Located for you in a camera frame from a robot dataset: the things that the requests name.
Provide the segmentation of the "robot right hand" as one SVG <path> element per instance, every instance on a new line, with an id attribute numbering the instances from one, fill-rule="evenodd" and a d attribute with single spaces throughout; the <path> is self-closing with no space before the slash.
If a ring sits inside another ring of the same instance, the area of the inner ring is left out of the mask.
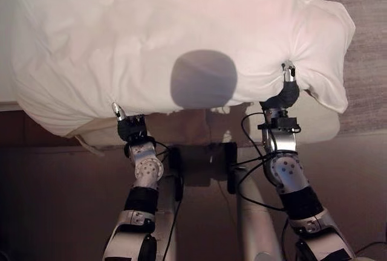
<path id="1" fill-rule="evenodd" d="M 299 87 L 296 81 L 296 67 L 291 61 L 286 61 L 281 64 L 284 82 L 280 93 L 269 98 L 264 102 L 260 102 L 262 109 L 287 109 L 292 107 L 299 98 Z"/>

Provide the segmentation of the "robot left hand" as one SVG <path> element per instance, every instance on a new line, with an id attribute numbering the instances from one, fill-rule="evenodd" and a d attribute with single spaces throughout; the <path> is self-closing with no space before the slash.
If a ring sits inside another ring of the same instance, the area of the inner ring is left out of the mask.
<path id="1" fill-rule="evenodd" d="M 123 141 L 134 145 L 147 139 L 148 131 L 144 115 L 127 116 L 116 102 L 113 102 L 111 106 L 117 119 L 118 135 Z"/>

